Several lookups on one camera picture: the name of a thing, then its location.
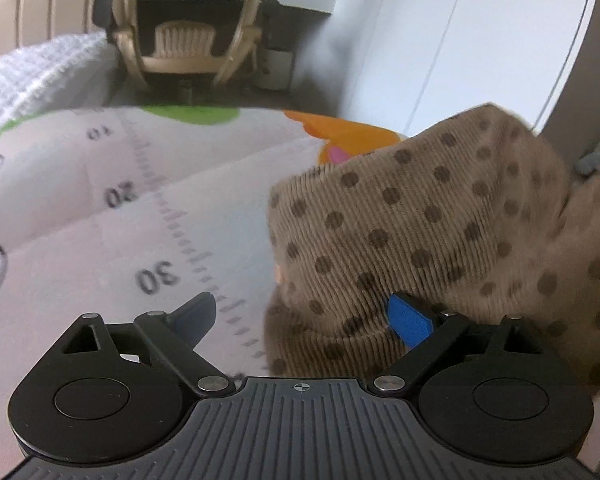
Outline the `beige plastic chair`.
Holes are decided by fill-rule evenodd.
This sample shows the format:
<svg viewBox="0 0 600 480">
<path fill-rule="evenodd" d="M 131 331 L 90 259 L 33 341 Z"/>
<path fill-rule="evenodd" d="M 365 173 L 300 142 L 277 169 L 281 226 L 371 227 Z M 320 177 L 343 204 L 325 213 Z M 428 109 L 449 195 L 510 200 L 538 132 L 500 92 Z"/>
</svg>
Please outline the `beige plastic chair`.
<svg viewBox="0 0 600 480">
<path fill-rule="evenodd" d="M 155 29 L 152 55 L 140 53 L 137 0 L 94 0 L 93 24 L 107 33 L 117 47 L 126 71 L 138 88 L 146 90 L 147 74 L 192 76 L 211 74 L 212 86 L 221 87 L 234 76 L 246 58 L 257 57 L 262 27 L 257 24 L 262 0 L 244 0 L 234 35 L 226 52 L 212 54 L 216 28 L 196 21 L 176 20 Z"/>
</svg>

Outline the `beige padded headboard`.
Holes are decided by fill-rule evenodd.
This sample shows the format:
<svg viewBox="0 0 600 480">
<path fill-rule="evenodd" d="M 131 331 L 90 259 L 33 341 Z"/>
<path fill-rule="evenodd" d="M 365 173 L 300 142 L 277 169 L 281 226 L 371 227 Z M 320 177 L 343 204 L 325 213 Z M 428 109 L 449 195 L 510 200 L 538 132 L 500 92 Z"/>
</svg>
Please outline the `beige padded headboard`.
<svg viewBox="0 0 600 480">
<path fill-rule="evenodd" d="M 64 35 L 96 32 L 95 0 L 0 0 L 0 56 Z"/>
</svg>

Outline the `white wardrobe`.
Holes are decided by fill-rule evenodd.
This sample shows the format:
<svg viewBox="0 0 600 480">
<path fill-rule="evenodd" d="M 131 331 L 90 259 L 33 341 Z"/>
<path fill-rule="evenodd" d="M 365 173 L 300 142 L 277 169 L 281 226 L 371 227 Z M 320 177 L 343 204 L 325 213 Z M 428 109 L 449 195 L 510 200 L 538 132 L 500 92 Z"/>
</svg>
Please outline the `white wardrobe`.
<svg viewBox="0 0 600 480">
<path fill-rule="evenodd" d="M 597 0 L 339 0 L 315 73 L 334 112 L 414 136 L 492 102 L 541 128 Z"/>
</svg>

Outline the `cartoon print play mat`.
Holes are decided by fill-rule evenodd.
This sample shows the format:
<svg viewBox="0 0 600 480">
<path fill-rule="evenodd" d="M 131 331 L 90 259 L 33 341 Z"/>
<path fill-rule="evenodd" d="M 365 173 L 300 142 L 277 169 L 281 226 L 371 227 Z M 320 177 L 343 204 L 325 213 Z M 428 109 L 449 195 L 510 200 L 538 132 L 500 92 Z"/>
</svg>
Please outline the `cartoon print play mat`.
<svg viewBox="0 0 600 480">
<path fill-rule="evenodd" d="M 0 478 L 21 460 L 18 382 L 82 313 L 126 323 L 211 292 L 199 352 L 268 374 L 272 185 L 399 141 L 387 129 L 264 108 L 68 110 L 0 130 Z"/>
</svg>

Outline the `white quilted mattress cover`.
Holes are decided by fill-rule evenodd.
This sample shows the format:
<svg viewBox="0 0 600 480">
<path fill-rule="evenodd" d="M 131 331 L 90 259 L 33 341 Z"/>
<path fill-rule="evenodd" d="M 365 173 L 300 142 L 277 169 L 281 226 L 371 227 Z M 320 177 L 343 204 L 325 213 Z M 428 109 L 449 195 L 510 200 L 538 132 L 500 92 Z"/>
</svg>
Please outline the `white quilted mattress cover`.
<svg viewBox="0 0 600 480">
<path fill-rule="evenodd" d="M 103 32 L 64 35 L 0 56 L 0 129 L 18 119 L 107 104 L 117 50 Z"/>
</svg>

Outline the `brown corduroy polka dot garment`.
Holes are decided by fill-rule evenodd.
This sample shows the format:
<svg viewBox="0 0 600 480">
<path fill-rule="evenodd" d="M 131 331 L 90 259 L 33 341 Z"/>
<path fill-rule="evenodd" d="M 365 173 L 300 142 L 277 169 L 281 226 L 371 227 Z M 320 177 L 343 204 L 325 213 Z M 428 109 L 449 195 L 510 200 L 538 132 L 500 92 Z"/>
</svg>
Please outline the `brown corduroy polka dot garment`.
<svg viewBox="0 0 600 480">
<path fill-rule="evenodd" d="M 406 352 L 387 302 L 407 292 L 479 323 L 528 318 L 600 393 L 600 173 L 576 180 L 495 105 L 277 183 L 268 232 L 274 375 L 385 370 Z"/>
</svg>

